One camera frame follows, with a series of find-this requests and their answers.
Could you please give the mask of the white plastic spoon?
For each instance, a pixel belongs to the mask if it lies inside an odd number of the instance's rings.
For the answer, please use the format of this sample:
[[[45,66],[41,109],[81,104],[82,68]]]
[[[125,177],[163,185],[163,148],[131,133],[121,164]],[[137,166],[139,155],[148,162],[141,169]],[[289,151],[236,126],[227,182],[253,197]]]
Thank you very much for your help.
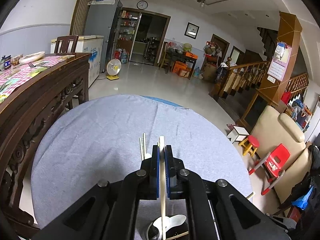
[[[180,226],[186,221],[185,215],[174,215],[171,217],[159,217],[153,222],[153,226],[158,230],[157,239],[162,239],[163,235],[173,227]]]

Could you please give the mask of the dark grey utensil holder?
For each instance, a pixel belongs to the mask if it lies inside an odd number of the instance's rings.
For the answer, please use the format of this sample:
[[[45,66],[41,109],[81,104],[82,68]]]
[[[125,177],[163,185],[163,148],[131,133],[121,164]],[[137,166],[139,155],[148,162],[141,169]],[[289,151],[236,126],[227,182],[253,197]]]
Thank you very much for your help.
[[[183,240],[189,239],[187,217],[185,215],[174,215],[165,217],[165,239]],[[143,239],[162,239],[162,218],[158,217],[151,222],[143,233]]]

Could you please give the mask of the light blue table cloth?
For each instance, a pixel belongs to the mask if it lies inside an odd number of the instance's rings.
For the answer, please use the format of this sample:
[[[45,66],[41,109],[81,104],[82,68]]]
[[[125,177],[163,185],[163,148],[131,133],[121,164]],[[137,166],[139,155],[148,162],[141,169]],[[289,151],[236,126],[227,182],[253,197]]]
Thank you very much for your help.
[[[31,171],[34,214],[43,228],[99,180],[123,180],[139,169],[139,139],[152,151],[160,136],[175,158],[202,179],[228,181],[244,196],[251,181],[239,152],[210,121],[191,109],[137,95],[88,101],[54,122]]]

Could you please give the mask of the small white stool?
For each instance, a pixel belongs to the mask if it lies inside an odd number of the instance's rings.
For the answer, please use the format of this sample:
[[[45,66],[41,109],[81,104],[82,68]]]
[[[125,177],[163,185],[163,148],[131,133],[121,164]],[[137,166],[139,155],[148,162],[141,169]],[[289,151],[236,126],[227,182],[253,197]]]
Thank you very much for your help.
[[[227,138],[233,144],[234,142],[241,142],[249,136],[247,130],[240,126],[233,126],[231,131],[227,134]]]

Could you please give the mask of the red and yellow stool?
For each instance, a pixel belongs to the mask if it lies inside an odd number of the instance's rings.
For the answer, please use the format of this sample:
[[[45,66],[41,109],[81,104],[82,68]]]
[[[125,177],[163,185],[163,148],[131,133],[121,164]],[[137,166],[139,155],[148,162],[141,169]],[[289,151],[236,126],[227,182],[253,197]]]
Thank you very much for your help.
[[[258,139],[253,135],[248,135],[243,141],[238,143],[238,145],[243,148],[243,156],[249,154],[251,157],[255,155],[260,146]]]

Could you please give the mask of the red plastic child chair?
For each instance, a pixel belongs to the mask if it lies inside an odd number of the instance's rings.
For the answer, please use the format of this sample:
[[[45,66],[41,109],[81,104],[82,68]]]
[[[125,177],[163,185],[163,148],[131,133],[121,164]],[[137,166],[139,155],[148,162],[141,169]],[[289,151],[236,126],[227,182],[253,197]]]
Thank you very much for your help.
[[[272,152],[269,152],[263,159],[258,161],[249,170],[248,174],[253,174],[259,167],[265,166],[271,177],[268,179],[269,186],[261,191],[261,195],[267,194],[285,174],[284,165],[290,157],[290,152],[284,144],[279,144]]]

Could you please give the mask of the wooden stair railing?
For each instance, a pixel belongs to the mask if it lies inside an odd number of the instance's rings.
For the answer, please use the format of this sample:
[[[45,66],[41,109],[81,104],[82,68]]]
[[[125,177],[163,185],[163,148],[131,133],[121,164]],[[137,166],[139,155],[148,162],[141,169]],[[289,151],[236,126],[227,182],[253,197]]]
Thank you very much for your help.
[[[232,67],[222,63],[217,68],[214,85],[209,95],[218,100],[251,88],[258,89],[269,66],[270,61],[246,63]],[[289,80],[285,92],[290,92],[291,98],[294,98],[298,94],[303,95],[308,85],[308,75],[306,73],[299,74]]]

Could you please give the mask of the small electric fan heater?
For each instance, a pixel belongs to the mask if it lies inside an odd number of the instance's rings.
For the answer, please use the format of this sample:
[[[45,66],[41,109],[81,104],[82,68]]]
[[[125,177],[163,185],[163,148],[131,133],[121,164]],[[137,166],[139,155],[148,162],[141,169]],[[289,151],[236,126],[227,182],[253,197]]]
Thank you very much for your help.
[[[108,80],[117,80],[119,79],[119,72],[121,70],[121,61],[119,59],[112,59],[108,62],[106,66],[106,78]]]

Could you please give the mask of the dark side table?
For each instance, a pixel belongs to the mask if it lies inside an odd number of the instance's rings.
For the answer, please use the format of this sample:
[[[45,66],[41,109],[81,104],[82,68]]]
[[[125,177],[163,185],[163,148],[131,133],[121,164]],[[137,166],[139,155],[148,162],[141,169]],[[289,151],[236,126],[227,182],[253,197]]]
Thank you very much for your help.
[[[191,79],[197,60],[187,58],[184,53],[179,53],[173,50],[167,50],[164,54],[164,59],[168,60],[168,66],[165,68],[165,74],[168,74],[174,70],[174,65],[177,61],[181,63],[190,63],[191,69],[187,75],[187,78],[189,80]]]

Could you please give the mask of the orange box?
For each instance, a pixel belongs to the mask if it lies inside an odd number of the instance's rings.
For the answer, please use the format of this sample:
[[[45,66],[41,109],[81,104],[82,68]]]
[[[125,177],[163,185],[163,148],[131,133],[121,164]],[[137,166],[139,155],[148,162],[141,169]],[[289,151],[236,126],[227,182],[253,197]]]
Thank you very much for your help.
[[[187,57],[187,58],[190,58],[190,59],[193,59],[193,60],[197,60],[198,59],[198,56],[196,54],[193,54],[189,51],[185,51],[184,52],[184,55]]]

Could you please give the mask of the dark carved wooden table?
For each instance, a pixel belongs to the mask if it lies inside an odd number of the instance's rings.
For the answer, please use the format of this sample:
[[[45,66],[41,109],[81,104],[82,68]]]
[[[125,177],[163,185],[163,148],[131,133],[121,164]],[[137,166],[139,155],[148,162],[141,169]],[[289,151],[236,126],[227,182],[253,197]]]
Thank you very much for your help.
[[[30,239],[39,228],[33,216],[20,209],[23,178],[36,150],[65,107],[88,101],[89,53],[40,72],[16,88],[1,103],[1,228]]]

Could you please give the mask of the grey refrigerator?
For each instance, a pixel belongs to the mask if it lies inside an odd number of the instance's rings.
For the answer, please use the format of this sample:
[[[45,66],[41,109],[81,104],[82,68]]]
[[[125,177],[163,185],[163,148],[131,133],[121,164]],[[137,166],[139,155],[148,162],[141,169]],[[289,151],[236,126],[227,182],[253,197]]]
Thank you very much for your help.
[[[120,0],[91,1],[84,35],[103,36],[100,72],[106,71],[107,63],[113,59],[120,27],[120,13],[123,4]]]

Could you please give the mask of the wall calendar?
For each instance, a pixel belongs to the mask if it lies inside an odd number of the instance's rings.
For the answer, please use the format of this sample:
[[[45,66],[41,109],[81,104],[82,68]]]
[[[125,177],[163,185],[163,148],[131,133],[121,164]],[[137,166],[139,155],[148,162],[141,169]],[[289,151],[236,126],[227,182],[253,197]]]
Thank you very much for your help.
[[[289,64],[292,48],[284,42],[278,42],[267,74],[282,81]]]

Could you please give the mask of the framed wall picture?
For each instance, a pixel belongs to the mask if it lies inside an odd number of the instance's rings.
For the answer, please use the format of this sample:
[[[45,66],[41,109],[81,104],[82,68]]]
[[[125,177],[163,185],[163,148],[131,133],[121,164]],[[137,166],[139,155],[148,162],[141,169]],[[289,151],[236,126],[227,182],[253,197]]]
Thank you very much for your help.
[[[199,32],[199,26],[188,22],[184,35],[196,39]]]

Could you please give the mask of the round wall clock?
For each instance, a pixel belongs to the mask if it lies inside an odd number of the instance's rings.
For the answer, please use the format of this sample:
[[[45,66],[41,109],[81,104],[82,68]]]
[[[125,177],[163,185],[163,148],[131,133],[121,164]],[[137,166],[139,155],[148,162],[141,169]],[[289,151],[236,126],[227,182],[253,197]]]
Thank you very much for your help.
[[[138,8],[139,10],[145,10],[145,9],[147,9],[147,8],[148,8],[148,2],[145,1],[145,0],[138,1],[138,3],[137,3],[137,8]]]

